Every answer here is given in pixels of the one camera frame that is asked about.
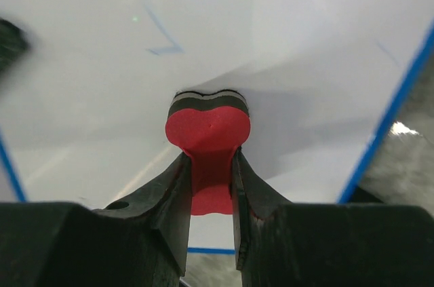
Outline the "blue framed whiteboard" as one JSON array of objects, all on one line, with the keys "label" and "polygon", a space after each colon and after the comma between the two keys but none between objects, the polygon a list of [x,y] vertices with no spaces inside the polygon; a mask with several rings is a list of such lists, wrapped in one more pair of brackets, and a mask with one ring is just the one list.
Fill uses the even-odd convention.
[{"label": "blue framed whiteboard", "polygon": [[103,208],[179,154],[181,91],[247,100],[243,153],[294,202],[345,202],[433,45],[433,0],[1,0],[1,199]]}]

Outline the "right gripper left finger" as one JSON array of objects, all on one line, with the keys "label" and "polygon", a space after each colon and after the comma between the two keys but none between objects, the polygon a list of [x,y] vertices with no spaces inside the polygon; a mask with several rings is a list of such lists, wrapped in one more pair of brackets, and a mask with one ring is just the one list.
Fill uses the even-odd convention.
[{"label": "right gripper left finger", "polygon": [[191,161],[103,209],[1,204],[2,286],[177,286],[185,274]]}]

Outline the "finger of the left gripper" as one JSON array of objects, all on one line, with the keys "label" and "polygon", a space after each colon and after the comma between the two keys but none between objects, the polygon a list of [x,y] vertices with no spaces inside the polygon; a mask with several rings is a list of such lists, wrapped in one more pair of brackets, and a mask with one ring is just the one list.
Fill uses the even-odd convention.
[{"label": "finger of the left gripper", "polygon": [[1,73],[6,72],[29,50],[29,43],[24,32],[7,21],[1,19]]}]

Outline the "red bone-shaped eraser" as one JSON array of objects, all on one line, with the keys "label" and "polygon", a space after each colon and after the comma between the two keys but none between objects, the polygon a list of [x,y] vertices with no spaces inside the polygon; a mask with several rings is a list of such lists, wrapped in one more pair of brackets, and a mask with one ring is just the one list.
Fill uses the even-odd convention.
[{"label": "red bone-shaped eraser", "polygon": [[191,160],[193,216],[232,214],[232,159],[251,130],[246,99],[235,90],[185,91],[172,100],[165,135]]}]

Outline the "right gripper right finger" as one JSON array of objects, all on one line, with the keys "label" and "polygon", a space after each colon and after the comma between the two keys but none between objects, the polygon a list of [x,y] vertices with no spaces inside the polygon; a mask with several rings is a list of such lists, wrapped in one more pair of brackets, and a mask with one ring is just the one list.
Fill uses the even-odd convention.
[{"label": "right gripper right finger", "polygon": [[293,203],[241,151],[232,175],[236,267],[244,286],[433,285],[433,217],[423,208]]}]

